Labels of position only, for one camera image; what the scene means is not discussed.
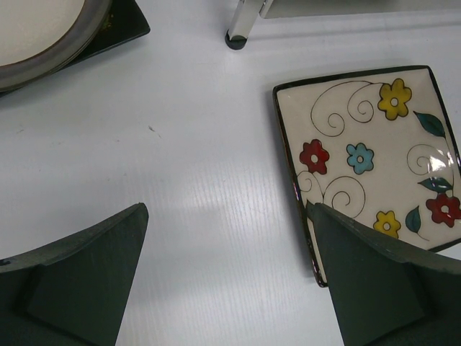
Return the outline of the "colourful flower plate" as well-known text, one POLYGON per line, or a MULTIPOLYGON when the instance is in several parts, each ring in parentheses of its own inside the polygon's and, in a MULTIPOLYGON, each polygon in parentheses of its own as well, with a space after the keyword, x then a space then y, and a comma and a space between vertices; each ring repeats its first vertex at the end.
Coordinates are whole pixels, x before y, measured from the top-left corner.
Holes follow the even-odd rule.
POLYGON ((272 99, 319 286, 317 203, 429 251, 460 243, 460 150, 430 67, 291 81, 272 99))

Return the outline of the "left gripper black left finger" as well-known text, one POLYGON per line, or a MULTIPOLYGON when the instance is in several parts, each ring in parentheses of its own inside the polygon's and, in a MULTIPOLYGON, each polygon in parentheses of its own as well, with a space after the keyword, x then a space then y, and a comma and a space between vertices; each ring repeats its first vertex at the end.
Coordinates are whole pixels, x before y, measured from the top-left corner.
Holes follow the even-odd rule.
POLYGON ((148 227, 138 203, 1 260, 2 345, 114 345, 148 227))

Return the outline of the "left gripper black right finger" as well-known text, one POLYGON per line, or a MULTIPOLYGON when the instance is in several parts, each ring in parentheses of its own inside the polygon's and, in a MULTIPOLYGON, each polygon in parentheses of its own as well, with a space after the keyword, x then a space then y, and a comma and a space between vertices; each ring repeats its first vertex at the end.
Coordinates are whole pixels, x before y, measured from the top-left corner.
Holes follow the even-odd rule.
POLYGON ((460 261, 316 203, 318 251, 345 345, 459 345, 460 261))

